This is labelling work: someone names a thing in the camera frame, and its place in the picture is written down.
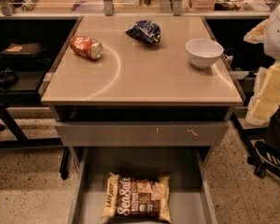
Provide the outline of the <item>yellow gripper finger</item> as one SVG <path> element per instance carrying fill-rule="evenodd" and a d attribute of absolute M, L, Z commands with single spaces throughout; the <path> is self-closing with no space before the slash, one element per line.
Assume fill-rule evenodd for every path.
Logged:
<path fill-rule="evenodd" d="M 280 106 L 280 61 L 257 72 L 245 121 L 262 125 L 270 120 Z"/>

